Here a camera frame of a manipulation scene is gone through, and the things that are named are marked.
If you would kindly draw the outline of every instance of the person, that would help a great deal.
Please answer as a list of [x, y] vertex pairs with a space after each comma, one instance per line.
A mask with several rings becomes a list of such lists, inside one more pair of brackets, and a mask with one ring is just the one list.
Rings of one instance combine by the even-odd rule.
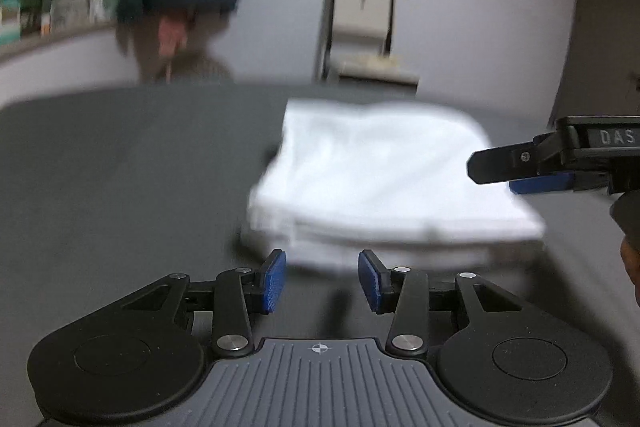
[[625, 238], [620, 245], [620, 256], [625, 264], [626, 274], [636, 287], [636, 301], [640, 305], [640, 251], [633, 248]]

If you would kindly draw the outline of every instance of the stack of folded cloth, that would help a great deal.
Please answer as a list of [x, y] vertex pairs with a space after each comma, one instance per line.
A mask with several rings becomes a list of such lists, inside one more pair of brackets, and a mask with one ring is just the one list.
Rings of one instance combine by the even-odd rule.
[[248, 201], [244, 241], [314, 269], [457, 269], [482, 245], [539, 241], [540, 217], [506, 184], [476, 185], [466, 162], [491, 147], [472, 118], [436, 105], [290, 100], [282, 145]]

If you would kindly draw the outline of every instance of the screw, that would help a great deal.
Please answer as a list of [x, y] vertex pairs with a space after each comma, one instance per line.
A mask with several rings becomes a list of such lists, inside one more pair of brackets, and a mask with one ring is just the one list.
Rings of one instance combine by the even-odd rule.
[[216, 342], [218, 347], [225, 351], [238, 351], [246, 347], [248, 343], [249, 341], [242, 335], [223, 335]]
[[403, 351], [415, 351], [422, 347], [422, 339], [415, 335], [398, 335], [391, 343]]

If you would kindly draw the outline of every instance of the gray ribbed plate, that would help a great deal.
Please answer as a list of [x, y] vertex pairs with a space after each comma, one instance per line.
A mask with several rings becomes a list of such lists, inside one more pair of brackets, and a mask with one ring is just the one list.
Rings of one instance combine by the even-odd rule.
[[216, 362], [190, 398], [136, 427], [493, 425], [453, 403], [422, 363], [388, 357], [372, 339], [267, 339]]

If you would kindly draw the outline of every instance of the blue pad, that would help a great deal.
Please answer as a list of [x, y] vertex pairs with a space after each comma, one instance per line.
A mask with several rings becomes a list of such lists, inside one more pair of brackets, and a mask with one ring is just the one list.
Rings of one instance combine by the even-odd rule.
[[364, 252], [358, 256], [358, 279], [372, 312], [380, 309], [382, 293], [380, 291], [380, 276]]
[[287, 254], [282, 250], [272, 251], [262, 265], [261, 270], [264, 274], [262, 311], [264, 313], [271, 313], [276, 309], [278, 298], [284, 287], [286, 269]]
[[536, 176], [509, 182], [509, 188], [514, 194], [540, 194], [541, 192], [556, 192], [570, 190], [574, 186], [574, 175], [571, 172], [559, 172], [550, 176]]

